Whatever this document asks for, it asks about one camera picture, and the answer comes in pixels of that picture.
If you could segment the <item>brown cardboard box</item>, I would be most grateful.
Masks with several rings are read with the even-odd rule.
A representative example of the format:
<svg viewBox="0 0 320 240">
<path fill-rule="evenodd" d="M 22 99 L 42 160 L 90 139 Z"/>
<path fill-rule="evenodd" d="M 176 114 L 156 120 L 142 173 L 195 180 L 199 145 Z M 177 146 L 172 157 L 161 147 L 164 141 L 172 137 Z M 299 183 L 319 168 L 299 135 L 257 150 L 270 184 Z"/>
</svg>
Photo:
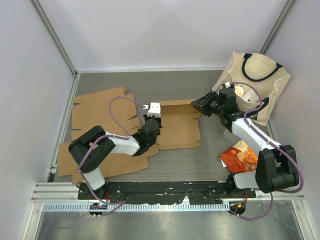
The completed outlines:
<svg viewBox="0 0 320 240">
<path fill-rule="evenodd" d="M 193 99 L 160 101 L 161 125 L 156 143 L 159 150 L 191 149 L 201 144 L 198 118 Z"/>
</svg>

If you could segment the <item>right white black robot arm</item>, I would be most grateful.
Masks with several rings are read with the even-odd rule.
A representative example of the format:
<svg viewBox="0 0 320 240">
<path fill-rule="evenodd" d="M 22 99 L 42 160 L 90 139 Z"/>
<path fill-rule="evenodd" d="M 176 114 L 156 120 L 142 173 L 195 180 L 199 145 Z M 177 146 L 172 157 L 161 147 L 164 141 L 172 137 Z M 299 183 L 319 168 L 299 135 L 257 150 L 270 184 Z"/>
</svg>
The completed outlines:
<svg viewBox="0 0 320 240">
<path fill-rule="evenodd" d="M 291 145 L 282 145 L 257 128 L 246 112 L 239 109 L 233 87 L 210 91 L 191 103 L 201 114 L 217 115 L 221 124 L 243 140 L 257 155 L 254 171 L 231 174 L 226 193 L 233 198 L 244 189 L 258 189 L 263 193 L 297 193 L 304 186 L 304 178 L 297 164 L 296 151 Z"/>
</svg>

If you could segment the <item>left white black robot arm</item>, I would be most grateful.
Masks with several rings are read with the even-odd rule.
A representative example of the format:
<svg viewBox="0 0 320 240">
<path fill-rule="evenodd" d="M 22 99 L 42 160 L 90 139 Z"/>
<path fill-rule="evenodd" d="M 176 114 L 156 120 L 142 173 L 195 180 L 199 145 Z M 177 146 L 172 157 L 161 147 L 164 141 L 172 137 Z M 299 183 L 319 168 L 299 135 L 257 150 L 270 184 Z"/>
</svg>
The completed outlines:
<svg viewBox="0 0 320 240">
<path fill-rule="evenodd" d="M 77 172 L 87 185 L 89 194 L 100 200 L 107 192 L 100 165 L 110 154 L 140 156 L 156 144 L 161 134 L 161 115 L 147 113 L 144 125 L 130 136 L 106 132 L 96 125 L 68 146 L 68 152 L 77 164 Z"/>
</svg>

